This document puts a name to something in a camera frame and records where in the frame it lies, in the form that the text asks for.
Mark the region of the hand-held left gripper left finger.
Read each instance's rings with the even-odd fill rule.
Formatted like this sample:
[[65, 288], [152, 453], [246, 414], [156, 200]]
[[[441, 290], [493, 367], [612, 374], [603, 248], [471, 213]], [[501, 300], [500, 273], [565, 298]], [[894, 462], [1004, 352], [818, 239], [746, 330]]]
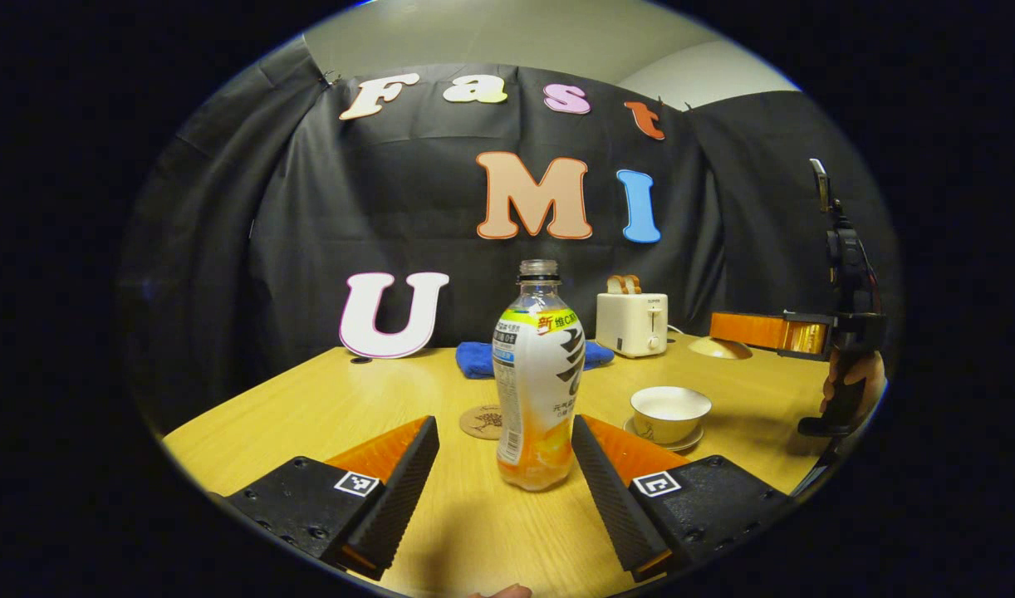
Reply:
[[225, 499], [319, 561], [378, 581], [395, 559], [439, 451], [433, 416], [336, 457], [288, 459]]

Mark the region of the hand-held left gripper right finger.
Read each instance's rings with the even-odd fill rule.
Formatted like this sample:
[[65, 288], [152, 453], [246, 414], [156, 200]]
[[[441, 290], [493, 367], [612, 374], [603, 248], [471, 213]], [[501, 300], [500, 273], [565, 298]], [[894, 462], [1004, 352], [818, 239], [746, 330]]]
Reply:
[[576, 416], [571, 445], [618, 560], [635, 581], [704, 564], [795, 507], [730, 459], [690, 461], [588, 415]]

